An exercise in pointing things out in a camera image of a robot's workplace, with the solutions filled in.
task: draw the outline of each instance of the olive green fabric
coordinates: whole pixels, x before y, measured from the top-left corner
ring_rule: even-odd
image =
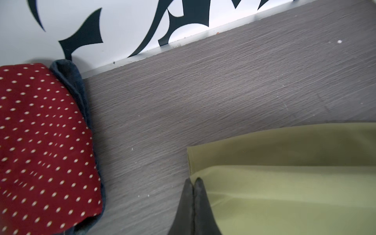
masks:
[[[222,235],[376,234],[376,123],[250,133],[188,161]]]
[[[191,174],[215,165],[376,166],[376,123],[286,127],[187,151]]]
[[[376,167],[214,166],[198,177],[222,235],[376,234]]]

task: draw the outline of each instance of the red fabric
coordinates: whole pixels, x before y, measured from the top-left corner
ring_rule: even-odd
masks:
[[[43,64],[0,67],[1,234],[54,234],[101,213],[92,133]]]

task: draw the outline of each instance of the folded clothing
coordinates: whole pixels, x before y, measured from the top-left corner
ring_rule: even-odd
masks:
[[[92,133],[43,64],[0,67],[0,229],[54,234],[102,212]]]

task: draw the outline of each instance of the denim fabric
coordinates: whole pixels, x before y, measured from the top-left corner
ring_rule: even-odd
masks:
[[[52,62],[50,66],[51,72],[59,79],[61,83],[68,89],[73,99],[76,101],[78,108],[80,109],[82,116],[86,122],[86,125],[93,131],[92,122],[90,116],[89,103],[86,97],[85,86],[81,78],[80,72],[76,65],[67,59],[59,59]],[[100,169],[97,162],[97,156],[94,152],[94,157],[97,165],[99,177],[101,177]],[[100,192],[102,195],[102,213],[93,217],[88,217],[81,223],[74,227],[71,227],[60,233],[59,235],[85,235],[88,230],[94,226],[94,224],[102,217],[105,211],[106,195],[105,188],[103,186],[103,180],[100,183]]]

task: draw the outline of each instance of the gray wood grain surface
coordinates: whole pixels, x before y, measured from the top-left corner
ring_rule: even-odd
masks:
[[[166,234],[186,146],[376,120],[375,23],[371,0],[317,0],[86,79],[107,192],[89,234]]]

